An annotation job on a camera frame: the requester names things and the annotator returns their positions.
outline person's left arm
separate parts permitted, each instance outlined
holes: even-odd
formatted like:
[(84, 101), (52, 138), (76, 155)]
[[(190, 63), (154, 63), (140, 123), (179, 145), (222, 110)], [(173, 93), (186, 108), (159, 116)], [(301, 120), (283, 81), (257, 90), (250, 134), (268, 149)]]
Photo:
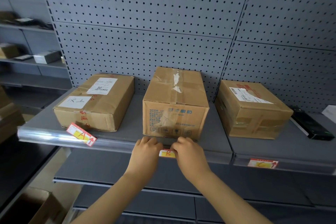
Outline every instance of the person's left arm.
[(162, 143), (157, 143), (155, 137), (138, 140), (124, 175), (71, 224), (114, 223), (149, 182), (162, 148)]

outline forearm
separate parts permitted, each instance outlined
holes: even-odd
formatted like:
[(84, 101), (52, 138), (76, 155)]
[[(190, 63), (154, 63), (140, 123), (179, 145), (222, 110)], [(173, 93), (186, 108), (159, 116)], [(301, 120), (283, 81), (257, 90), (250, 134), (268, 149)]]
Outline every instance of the forearm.
[(112, 224), (130, 201), (142, 190), (144, 184), (124, 174), (103, 196), (101, 196), (72, 224)]
[(227, 224), (271, 223), (212, 172), (199, 179), (194, 185)]

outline red and white tag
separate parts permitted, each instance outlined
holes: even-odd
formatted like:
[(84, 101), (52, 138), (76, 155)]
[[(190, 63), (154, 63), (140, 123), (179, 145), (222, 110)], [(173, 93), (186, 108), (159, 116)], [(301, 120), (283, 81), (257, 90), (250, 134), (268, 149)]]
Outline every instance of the red and white tag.
[(250, 162), (247, 166), (274, 169), (277, 167), (278, 163), (279, 161), (276, 161), (276, 160), (250, 158)]
[(66, 131), (77, 139), (81, 140), (83, 143), (87, 144), (88, 146), (92, 146), (97, 140), (97, 138), (95, 138), (93, 135), (86, 132), (84, 129), (74, 123), (71, 123)]
[(159, 153), (160, 157), (168, 157), (168, 158), (175, 158), (175, 153), (168, 149), (163, 149)]

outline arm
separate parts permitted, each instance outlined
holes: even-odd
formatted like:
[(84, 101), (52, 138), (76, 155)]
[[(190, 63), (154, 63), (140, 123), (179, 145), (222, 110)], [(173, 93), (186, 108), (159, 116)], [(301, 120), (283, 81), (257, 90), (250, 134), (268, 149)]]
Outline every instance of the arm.
[(171, 149), (175, 151), (183, 175), (204, 195), (225, 223), (271, 223), (210, 170), (204, 151), (197, 143), (179, 137)]
[(152, 177), (162, 148), (155, 137), (138, 140), (124, 175), (71, 224), (114, 223)]

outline person's left hand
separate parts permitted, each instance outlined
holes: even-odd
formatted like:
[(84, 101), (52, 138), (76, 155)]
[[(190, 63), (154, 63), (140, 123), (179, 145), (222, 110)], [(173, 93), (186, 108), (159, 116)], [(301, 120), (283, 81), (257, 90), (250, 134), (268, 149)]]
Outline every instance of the person's left hand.
[(158, 143), (156, 137), (148, 136), (138, 140), (132, 151), (131, 159), (124, 175), (141, 182), (145, 186), (156, 170), (162, 143)]

